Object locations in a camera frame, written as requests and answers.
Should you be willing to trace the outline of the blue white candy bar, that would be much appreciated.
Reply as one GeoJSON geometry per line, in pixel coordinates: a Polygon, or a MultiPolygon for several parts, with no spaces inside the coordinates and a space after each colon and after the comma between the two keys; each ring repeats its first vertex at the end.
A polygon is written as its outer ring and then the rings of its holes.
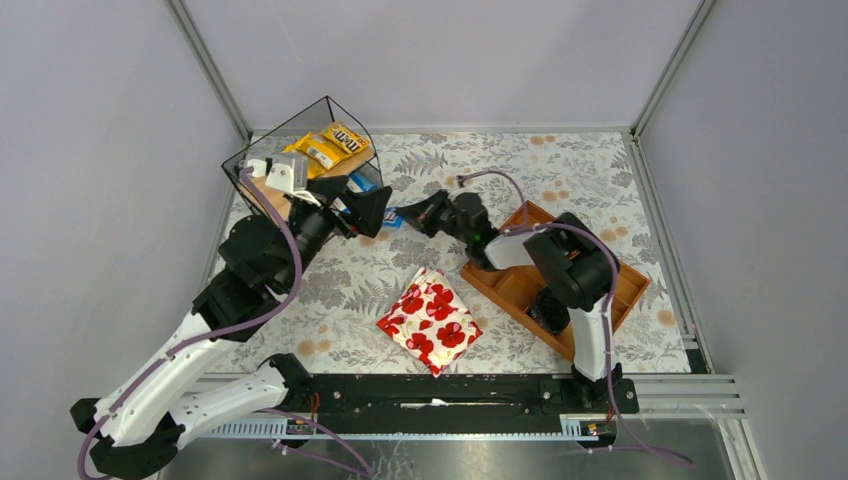
{"type": "Polygon", "coordinates": [[[378,185],[361,171],[349,175],[347,186],[355,193],[369,192],[378,188],[378,185]]]}
{"type": "Polygon", "coordinates": [[[344,203],[341,199],[336,199],[332,205],[333,209],[339,213],[349,213],[350,209],[347,204],[344,203]]]}

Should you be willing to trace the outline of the blue m&m candy bag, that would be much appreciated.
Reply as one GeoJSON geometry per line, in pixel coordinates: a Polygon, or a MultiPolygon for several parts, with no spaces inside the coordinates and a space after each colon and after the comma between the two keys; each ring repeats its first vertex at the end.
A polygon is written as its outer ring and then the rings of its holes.
{"type": "Polygon", "coordinates": [[[395,207],[387,208],[383,215],[382,227],[388,229],[399,229],[404,224],[404,220],[397,214],[395,207]]]}

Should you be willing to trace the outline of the yellow candy bar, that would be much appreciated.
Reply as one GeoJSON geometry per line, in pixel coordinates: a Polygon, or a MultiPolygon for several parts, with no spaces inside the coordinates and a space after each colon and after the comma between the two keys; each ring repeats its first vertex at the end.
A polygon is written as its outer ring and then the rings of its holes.
{"type": "Polygon", "coordinates": [[[350,158],[341,148],[334,145],[321,134],[310,132],[297,142],[324,170],[330,170],[340,162],[350,158]]]}
{"type": "Polygon", "coordinates": [[[282,153],[297,164],[297,168],[303,172],[306,179],[313,177],[312,158],[305,153],[299,142],[285,146],[282,153]]]}

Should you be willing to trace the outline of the yellow m&m candy bag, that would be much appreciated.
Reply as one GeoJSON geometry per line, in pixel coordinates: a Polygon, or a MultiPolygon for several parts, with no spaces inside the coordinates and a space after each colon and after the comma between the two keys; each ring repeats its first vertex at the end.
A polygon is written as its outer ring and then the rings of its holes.
{"type": "Polygon", "coordinates": [[[324,128],[321,135],[341,148],[348,155],[356,155],[371,146],[371,141],[355,132],[342,122],[333,122],[324,128]]]}

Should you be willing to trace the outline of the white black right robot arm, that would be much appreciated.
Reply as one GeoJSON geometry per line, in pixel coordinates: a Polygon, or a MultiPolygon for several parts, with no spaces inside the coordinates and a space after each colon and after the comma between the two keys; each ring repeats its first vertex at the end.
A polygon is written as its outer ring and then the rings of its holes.
{"type": "Polygon", "coordinates": [[[610,309],[620,264],[576,216],[522,203],[501,229],[476,193],[440,190],[396,211],[428,237],[462,242],[462,278],[572,365],[581,400],[598,401],[620,378],[611,359],[610,309]]]}

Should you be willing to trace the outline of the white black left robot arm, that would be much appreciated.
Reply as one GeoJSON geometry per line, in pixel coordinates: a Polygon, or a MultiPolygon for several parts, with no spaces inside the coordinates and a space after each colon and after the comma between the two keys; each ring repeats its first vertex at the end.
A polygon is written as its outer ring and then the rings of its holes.
{"type": "Polygon", "coordinates": [[[271,205],[240,219],[219,246],[224,268],[198,294],[176,331],[124,385],[71,407],[85,434],[77,472],[99,479],[144,479],[200,435],[244,415],[301,407],[312,378],[292,354],[269,357],[251,376],[204,394],[189,388],[296,298],[308,265],[335,235],[373,237],[389,186],[357,193],[344,176],[307,184],[287,216],[271,205]]]}

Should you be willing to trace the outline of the floral patterned table mat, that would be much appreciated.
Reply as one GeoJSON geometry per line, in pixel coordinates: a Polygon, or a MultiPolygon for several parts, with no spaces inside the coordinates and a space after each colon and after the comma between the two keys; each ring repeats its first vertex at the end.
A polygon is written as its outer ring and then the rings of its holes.
{"type": "MultiPolygon", "coordinates": [[[[649,281],[617,329],[628,373],[687,373],[675,306],[618,132],[382,134],[374,137],[392,206],[452,190],[461,174],[494,225],[529,200],[578,216],[649,281]]],[[[333,239],[307,268],[291,306],[213,366],[254,371],[294,353],[313,373],[428,373],[443,353],[452,373],[565,372],[568,362],[460,275],[461,242],[408,226],[333,239]]]]}

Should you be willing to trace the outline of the brown wooden divided tray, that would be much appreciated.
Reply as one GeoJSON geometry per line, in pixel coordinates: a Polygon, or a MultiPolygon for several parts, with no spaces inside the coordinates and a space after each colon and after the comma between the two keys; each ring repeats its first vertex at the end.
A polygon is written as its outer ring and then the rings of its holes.
{"type": "Polygon", "coordinates": [[[497,230],[485,247],[496,270],[469,260],[462,278],[585,374],[598,373],[649,279],[571,213],[552,217],[527,202],[497,230]]]}

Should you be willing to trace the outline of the red poppy folded cloth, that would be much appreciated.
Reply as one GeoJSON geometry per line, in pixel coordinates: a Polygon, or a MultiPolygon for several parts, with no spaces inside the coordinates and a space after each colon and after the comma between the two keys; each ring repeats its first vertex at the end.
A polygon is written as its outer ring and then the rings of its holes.
{"type": "Polygon", "coordinates": [[[376,326],[435,378],[483,335],[444,272],[429,267],[416,271],[376,326]]]}

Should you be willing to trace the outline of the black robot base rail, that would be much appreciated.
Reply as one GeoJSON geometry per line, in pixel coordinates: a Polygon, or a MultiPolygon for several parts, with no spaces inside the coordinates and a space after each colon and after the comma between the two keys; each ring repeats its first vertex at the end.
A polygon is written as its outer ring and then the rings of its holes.
{"type": "Polygon", "coordinates": [[[640,410],[635,385],[571,374],[309,374],[273,360],[288,393],[276,410],[303,414],[337,434],[554,434],[561,418],[605,420],[640,410]]]}

